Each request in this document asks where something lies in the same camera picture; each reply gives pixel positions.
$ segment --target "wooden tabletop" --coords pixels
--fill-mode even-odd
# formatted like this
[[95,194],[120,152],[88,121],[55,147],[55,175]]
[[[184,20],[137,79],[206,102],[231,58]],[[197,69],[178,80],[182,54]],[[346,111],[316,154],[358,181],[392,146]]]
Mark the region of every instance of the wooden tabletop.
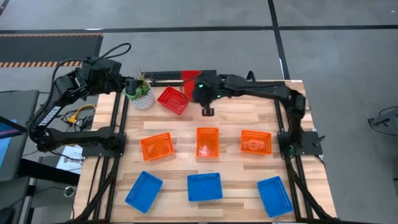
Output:
[[[301,81],[286,84],[305,94]],[[157,98],[165,87],[152,88]],[[109,126],[115,94],[101,95],[98,99],[93,129]],[[120,121],[123,96],[118,121]],[[252,96],[216,100],[211,106],[214,117],[203,117],[201,106],[190,103],[182,115],[155,104],[148,110],[137,110],[129,105],[126,129],[127,145],[119,165],[118,181],[112,209],[112,222],[270,222],[294,221],[294,213],[269,218],[257,189],[257,182],[279,175],[284,181],[289,198],[290,189],[285,162],[280,158],[277,142],[278,124],[273,100]],[[197,159],[195,157],[197,127],[216,127],[220,131],[220,157]],[[302,120],[305,131],[314,128],[308,111]],[[272,133],[272,155],[242,153],[240,150],[243,129]],[[170,132],[175,154],[155,161],[144,161],[140,140],[156,134]],[[309,191],[330,215],[335,216],[325,168],[314,156],[302,156]],[[75,197],[75,212],[86,207],[87,196],[96,163],[89,158],[83,164]],[[102,161],[95,177],[96,192]],[[124,202],[137,177],[143,171],[163,180],[163,186],[150,210],[143,214]],[[207,202],[189,202],[187,175],[219,172],[223,198]],[[306,217],[302,194],[297,188],[300,209]],[[106,192],[101,204],[100,217],[104,217]]]

